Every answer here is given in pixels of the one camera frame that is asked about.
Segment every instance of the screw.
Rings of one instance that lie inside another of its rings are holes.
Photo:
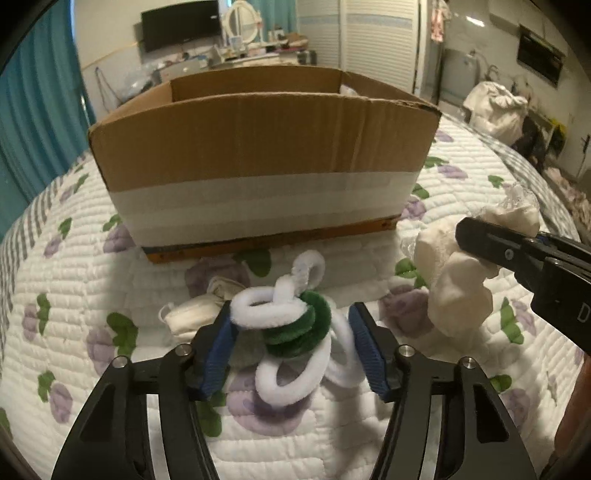
[[[125,355],[119,355],[113,360],[113,367],[123,368],[125,365],[127,365],[127,362],[128,358]]]
[[[476,360],[474,360],[471,356],[465,356],[460,360],[460,363],[463,367],[466,367],[468,370],[472,370],[476,368]]]
[[[402,356],[411,357],[416,353],[416,350],[410,345],[401,345],[398,347],[398,353]]]
[[[191,345],[189,343],[181,343],[178,347],[174,349],[174,353],[178,356],[187,356],[193,351]]]

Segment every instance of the pile of clothes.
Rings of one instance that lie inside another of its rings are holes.
[[[566,200],[566,207],[573,219],[591,232],[591,204],[586,193],[565,179],[557,168],[547,168],[545,174],[560,189],[561,197]]]

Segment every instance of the hanging clothes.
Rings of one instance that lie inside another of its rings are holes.
[[[88,149],[86,131],[95,116],[80,73],[71,6],[57,1],[0,74],[0,238]]]
[[[431,12],[431,40],[442,43],[445,33],[445,20],[450,20],[452,12],[444,0],[436,0]]]

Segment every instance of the cardboard box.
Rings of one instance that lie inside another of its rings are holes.
[[[249,67],[152,88],[89,141],[134,241],[168,261],[393,228],[439,117],[355,73]]]

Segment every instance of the teal curtain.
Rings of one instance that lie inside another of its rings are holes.
[[[72,9],[71,0],[55,3],[0,74],[0,238],[88,148],[95,116],[80,73]]]
[[[267,32],[275,25],[283,28],[285,33],[297,31],[296,0],[248,0],[255,10],[261,12]]]

